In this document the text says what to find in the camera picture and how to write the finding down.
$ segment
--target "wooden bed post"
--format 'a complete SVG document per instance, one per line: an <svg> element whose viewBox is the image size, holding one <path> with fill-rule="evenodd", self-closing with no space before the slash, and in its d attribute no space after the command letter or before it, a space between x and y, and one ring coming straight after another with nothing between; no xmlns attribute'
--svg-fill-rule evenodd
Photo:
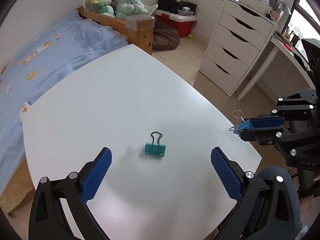
<svg viewBox="0 0 320 240"><path fill-rule="evenodd" d="M126 36L128 43L136 45L150 55L152 54L154 19L145 19L137 22L135 29L138 31L136 31L126 27L124 20L85 11L81 7L78 8L77 11L79 12L80 17L83 19L91 19L103 26L110 26L115 31L120 32L123 36Z"/></svg>

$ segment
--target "bed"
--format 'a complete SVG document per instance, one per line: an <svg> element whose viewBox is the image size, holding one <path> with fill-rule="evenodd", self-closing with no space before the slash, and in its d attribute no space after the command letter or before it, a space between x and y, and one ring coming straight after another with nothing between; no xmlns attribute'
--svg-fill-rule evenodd
<svg viewBox="0 0 320 240"><path fill-rule="evenodd" d="M153 19L142 24L135 31L122 20L78 8L0 69L0 206L4 212L11 212L33 189L24 153L24 111L64 77L129 43L151 54ZM52 102L52 107L59 106Z"/></svg>

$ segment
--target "mattress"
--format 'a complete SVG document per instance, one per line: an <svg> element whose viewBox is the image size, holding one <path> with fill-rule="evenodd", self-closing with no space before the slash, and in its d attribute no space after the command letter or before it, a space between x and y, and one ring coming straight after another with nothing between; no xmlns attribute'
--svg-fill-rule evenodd
<svg viewBox="0 0 320 240"><path fill-rule="evenodd" d="M69 74L126 45L120 33L74 11L7 66L0 76L0 195L25 159L22 123L28 107Z"/></svg>

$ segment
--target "black bag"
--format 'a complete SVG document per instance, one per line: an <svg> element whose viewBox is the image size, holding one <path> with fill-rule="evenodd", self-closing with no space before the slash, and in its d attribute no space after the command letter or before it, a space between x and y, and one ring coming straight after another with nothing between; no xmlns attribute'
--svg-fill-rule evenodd
<svg viewBox="0 0 320 240"><path fill-rule="evenodd" d="M178 10L183 7L189 7L191 11L196 12L197 5L191 2L177 2L171 0L158 0L158 9L170 13L178 14Z"/></svg>

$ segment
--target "red cooler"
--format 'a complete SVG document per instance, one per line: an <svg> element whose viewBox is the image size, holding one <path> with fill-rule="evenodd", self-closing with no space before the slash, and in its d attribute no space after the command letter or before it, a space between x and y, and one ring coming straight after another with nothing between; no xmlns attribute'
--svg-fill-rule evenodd
<svg viewBox="0 0 320 240"><path fill-rule="evenodd" d="M157 22L167 23L175 28L180 38L186 37L191 33L193 24L197 20L194 15L181 16L162 10L156 10L156 18Z"/></svg>

